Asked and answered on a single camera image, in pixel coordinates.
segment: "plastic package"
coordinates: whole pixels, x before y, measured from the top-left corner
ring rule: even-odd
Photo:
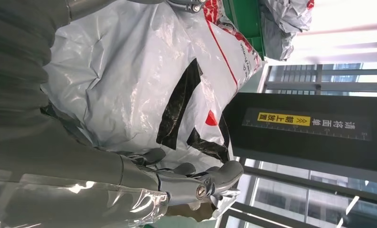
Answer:
[[[130,228],[168,208],[165,192],[29,174],[7,182],[2,173],[0,228]]]
[[[293,52],[292,39],[296,36],[296,32],[285,33],[271,17],[268,9],[261,12],[265,55],[268,58],[285,61]]]
[[[261,59],[220,0],[203,11],[119,0],[74,21],[57,31],[42,90],[95,147],[220,167],[233,158],[222,110]]]
[[[314,0],[263,0],[279,28],[285,33],[310,29]]]

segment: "white plastic bag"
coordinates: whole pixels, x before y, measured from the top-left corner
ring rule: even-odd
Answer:
[[[94,146],[221,166],[233,158],[222,110],[261,64],[222,12],[118,0],[58,30],[42,90]]]
[[[285,33],[309,31],[314,0],[264,0]]]

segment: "red triangle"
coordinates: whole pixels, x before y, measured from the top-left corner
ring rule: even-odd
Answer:
[[[207,117],[207,120],[205,120],[205,123],[207,125],[210,125],[210,126],[217,126],[218,125],[218,122],[215,119],[215,115],[211,110],[208,112],[208,117]]]

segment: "black stripe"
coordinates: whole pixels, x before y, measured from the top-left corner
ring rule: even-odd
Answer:
[[[193,94],[201,82],[201,69],[194,59],[177,83],[162,115],[156,142],[171,149],[176,149],[177,136],[183,114]]]
[[[226,148],[228,148],[230,137],[229,137],[229,130],[227,128],[227,124],[225,122],[224,115],[221,115],[221,120],[219,121],[218,126],[219,126],[221,133],[222,133],[222,136],[224,137],[224,146]]]
[[[229,161],[229,152],[227,146],[229,145],[229,140],[225,140],[224,145],[221,146],[215,142],[208,142],[201,139],[200,134],[197,132],[196,128],[190,134],[190,137],[187,139],[187,144],[193,148],[199,150],[200,152],[220,160],[222,163]]]

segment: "black sign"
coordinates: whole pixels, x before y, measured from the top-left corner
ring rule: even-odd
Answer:
[[[243,126],[371,141],[370,121],[364,117],[249,108]]]

